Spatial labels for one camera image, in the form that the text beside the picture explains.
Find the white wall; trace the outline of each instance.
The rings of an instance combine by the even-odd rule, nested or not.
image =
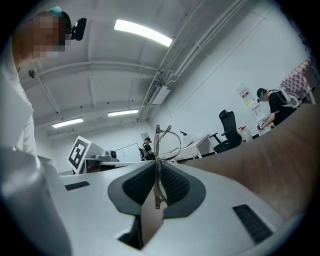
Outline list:
[[[245,84],[254,95],[258,88],[277,89],[308,56],[276,3],[250,1],[171,85],[172,92],[151,123],[172,125],[173,131],[196,138],[220,135],[224,130],[219,113],[226,109],[234,112],[237,127],[247,126],[255,135],[257,124],[237,88]],[[261,105],[269,114],[269,104]],[[176,146],[167,140],[162,148],[168,151]]]
[[[56,159],[53,142],[47,137],[44,131],[37,128],[34,130],[34,139],[38,156],[51,159],[52,164],[55,166]]]
[[[149,133],[151,140],[155,136],[154,129],[146,122],[124,124],[123,126],[114,126],[106,129],[96,131],[89,131],[81,133],[85,139],[92,141],[103,149],[117,150],[131,144],[137,143],[139,147],[143,144],[141,134]],[[71,170],[68,164],[68,156],[72,149],[73,144],[77,139],[77,135],[70,137],[62,137],[53,141],[53,151],[56,161],[56,169],[59,173],[64,173]]]

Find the man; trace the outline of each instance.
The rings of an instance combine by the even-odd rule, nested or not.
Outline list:
[[[293,107],[288,105],[288,102],[281,91],[259,88],[256,95],[261,102],[269,102],[271,113],[269,119],[263,125],[258,126],[259,130],[263,130],[271,123],[274,123],[274,125],[277,126],[295,111]]]
[[[70,37],[70,18],[61,11],[60,7],[56,6],[36,15],[12,34],[3,49],[0,68],[1,86],[12,86],[19,96],[32,107],[20,84],[18,76],[20,66],[26,61],[37,58],[57,56],[58,51],[64,50],[66,39]],[[16,146],[37,157],[32,116],[25,125]]]
[[[145,151],[147,152],[147,156],[145,156],[145,160],[147,161],[155,160],[155,152],[151,150],[151,146],[149,145],[150,143],[151,143],[150,138],[146,137],[142,145]]]

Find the desk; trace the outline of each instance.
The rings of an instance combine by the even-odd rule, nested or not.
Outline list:
[[[319,104],[303,104],[247,144],[185,164],[241,183],[289,220],[305,211],[319,178],[319,116]]]
[[[194,141],[189,146],[182,148],[179,155],[172,161],[176,163],[177,161],[183,160],[183,159],[190,159],[190,158],[196,159],[196,157],[202,158],[202,154],[207,154],[209,152],[210,152],[210,142],[209,142],[209,134],[207,134],[203,138],[200,138]],[[174,150],[173,152],[163,154],[161,158],[167,159],[175,156],[177,153],[178,153],[178,149]]]

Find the fluorescent light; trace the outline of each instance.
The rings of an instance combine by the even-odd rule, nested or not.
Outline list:
[[[54,128],[59,128],[62,126],[68,126],[68,125],[73,125],[73,124],[77,124],[77,123],[81,123],[84,120],[82,118],[77,118],[77,119],[73,119],[73,120],[69,120],[69,121],[64,121],[64,122],[58,122],[58,123],[54,123],[52,126]]]
[[[170,46],[172,39],[165,36],[164,34],[161,34],[151,28],[148,28],[146,26],[142,26],[130,21],[125,21],[121,19],[117,19],[114,25],[115,30],[124,31],[133,33],[139,36],[143,36],[145,38],[149,38],[151,40],[157,41],[160,44],[163,44],[167,47]]]
[[[110,113],[108,113],[108,116],[109,117],[115,117],[115,116],[122,116],[122,115],[135,114],[135,113],[138,113],[138,109],[119,111],[119,112],[110,112]]]

